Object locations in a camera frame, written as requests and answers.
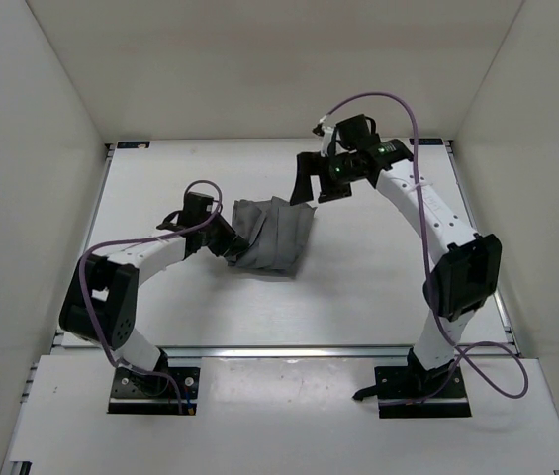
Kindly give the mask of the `grey pleated skirt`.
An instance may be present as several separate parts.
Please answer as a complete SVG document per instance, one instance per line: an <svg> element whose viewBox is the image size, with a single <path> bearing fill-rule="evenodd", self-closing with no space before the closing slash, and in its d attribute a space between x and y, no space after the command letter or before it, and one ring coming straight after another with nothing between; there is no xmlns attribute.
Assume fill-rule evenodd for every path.
<svg viewBox="0 0 559 475"><path fill-rule="evenodd" d="M307 203L292 206L273 196L269 200L236 200L232 227L249 244L231 267L245 271L294 275L306 251L317 208Z"/></svg>

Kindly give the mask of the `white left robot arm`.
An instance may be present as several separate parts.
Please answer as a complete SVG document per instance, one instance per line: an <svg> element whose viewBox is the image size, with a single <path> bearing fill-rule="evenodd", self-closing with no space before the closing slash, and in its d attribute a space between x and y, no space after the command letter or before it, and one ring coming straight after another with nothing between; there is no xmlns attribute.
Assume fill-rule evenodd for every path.
<svg viewBox="0 0 559 475"><path fill-rule="evenodd" d="M59 313L59 326L103 348L114 365L135 371L148 394L168 385L164 352L136 329L139 289L150 278L207 248L234 260L249 248L222 217L221 206L187 192L183 208L167 215L147 238L96 244L79 259Z"/></svg>

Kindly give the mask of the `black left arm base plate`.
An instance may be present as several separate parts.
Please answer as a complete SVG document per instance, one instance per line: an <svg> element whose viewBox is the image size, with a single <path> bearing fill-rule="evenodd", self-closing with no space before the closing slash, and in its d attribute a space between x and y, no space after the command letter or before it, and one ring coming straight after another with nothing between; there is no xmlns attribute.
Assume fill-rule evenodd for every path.
<svg viewBox="0 0 559 475"><path fill-rule="evenodd" d="M124 367L117 368L110 389L108 413L195 416L201 368L169 363L168 372L175 380L180 394L175 392L167 379L138 375Z"/></svg>

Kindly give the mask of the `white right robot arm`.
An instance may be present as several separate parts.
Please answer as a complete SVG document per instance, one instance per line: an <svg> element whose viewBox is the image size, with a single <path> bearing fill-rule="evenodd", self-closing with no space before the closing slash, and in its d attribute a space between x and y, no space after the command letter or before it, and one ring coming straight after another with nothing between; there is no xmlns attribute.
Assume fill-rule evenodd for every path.
<svg viewBox="0 0 559 475"><path fill-rule="evenodd" d="M313 132L321 148L298 154L292 205L347 198L352 183L365 180L422 240L430 315L411 350L406 383L428 396L440 386L439 370L453 360L468 322L496 291L502 245L462 221L419 172L418 148L381 140L374 119L360 114L333 127L318 123Z"/></svg>

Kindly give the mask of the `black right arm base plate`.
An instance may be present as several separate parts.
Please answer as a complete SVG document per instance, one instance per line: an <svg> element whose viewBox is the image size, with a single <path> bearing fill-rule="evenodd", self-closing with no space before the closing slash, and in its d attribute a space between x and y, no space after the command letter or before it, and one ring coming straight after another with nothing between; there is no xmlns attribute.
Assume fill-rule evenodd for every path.
<svg viewBox="0 0 559 475"><path fill-rule="evenodd" d="M375 383L357 390L352 399L377 400L380 419L470 418L472 410L459 365L451 360L425 370L412 349L404 365L374 368Z"/></svg>

